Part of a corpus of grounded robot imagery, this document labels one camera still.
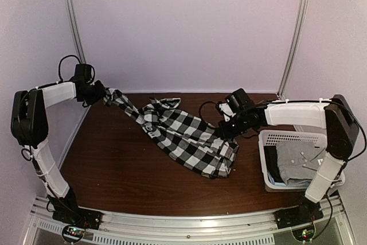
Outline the white plastic laundry basket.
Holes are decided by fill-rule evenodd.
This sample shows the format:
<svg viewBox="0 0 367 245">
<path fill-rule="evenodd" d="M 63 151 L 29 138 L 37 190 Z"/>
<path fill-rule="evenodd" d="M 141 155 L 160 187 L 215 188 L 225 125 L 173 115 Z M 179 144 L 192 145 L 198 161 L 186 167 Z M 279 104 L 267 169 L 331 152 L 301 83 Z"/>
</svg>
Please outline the white plastic laundry basket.
<svg viewBox="0 0 367 245">
<path fill-rule="evenodd" d="M 264 147 L 276 146 L 281 141 L 312 142 L 316 147 L 326 148 L 326 135 L 321 133 L 305 133 L 285 130 L 263 130 L 259 134 L 259 155 L 266 190 L 268 192 L 291 192 L 296 190 L 306 190 L 308 186 L 286 186 L 284 183 L 275 182 L 270 176 L 266 166 Z"/>
</svg>

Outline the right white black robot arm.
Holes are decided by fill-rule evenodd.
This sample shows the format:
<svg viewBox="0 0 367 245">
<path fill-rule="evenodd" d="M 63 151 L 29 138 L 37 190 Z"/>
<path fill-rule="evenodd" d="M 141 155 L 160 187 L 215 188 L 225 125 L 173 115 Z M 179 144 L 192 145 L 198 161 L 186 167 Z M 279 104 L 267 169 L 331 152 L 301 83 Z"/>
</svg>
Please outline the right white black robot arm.
<svg viewBox="0 0 367 245">
<path fill-rule="evenodd" d="M 305 223 L 316 213 L 317 204 L 324 198 L 352 155 L 356 140 L 364 130 L 351 111 L 344 96 L 336 94 L 330 99 L 273 100 L 255 104 L 242 89 L 226 97 L 231 114 L 219 122 L 216 133 L 222 139 L 231 139 L 277 125 L 302 125 L 326 130 L 326 154 L 311 180 L 294 218 Z"/>
</svg>

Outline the black white plaid shirt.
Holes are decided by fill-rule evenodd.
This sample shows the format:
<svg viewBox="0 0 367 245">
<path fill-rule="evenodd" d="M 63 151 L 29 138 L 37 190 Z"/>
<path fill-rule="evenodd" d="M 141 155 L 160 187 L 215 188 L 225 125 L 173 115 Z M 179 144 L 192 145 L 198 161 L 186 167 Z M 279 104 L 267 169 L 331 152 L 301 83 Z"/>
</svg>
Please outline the black white plaid shirt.
<svg viewBox="0 0 367 245">
<path fill-rule="evenodd" d="M 213 126 L 179 109 L 180 98 L 152 98 L 149 104 L 137 108 L 121 91 L 108 88 L 103 102 L 122 109 L 165 154 L 183 167 L 210 179 L 229 176 L 238 143 L 220 138 Z"/>
</svg>

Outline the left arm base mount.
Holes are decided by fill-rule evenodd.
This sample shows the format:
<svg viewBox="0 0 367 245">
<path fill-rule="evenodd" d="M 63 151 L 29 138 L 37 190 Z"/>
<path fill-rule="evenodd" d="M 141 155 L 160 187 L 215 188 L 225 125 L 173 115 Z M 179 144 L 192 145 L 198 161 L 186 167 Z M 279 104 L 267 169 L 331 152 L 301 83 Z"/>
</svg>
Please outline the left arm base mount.
<svg viewBox="0 0 367 245">
<path fill-rule="evenodd" d="M 74 225 L 79 228 L 98 230 L 100 227 L 102 213 L 85 208 L 70 211 L 65 207 L 55 206 L 52 218 L 54 220 Z"/>
</svg>

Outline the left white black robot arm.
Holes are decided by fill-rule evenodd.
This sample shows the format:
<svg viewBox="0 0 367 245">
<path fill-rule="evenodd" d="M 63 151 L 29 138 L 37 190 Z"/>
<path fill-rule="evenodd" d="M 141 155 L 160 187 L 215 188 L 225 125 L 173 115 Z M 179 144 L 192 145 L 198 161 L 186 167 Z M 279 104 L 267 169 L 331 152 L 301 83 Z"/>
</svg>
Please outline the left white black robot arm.
<svg viewBox="0 0 367 245">
<path fill-rule="evenodd" d="M 47 109 L 57 104 L 77 100 L 88 107 L 105 94 L 104 85 L 95 81 L 94 67 L 77 64 L 74 75 L 14 95 L 11 113 L 11 134 L 22 146 L 21 154 L 31 162 L 38 178 L 44 183 L 50 201 L 69 224 L 79 223 L 83 216 L 72 188 L 61 175 L 52 156 L 48 135 Z"/>
</svg>

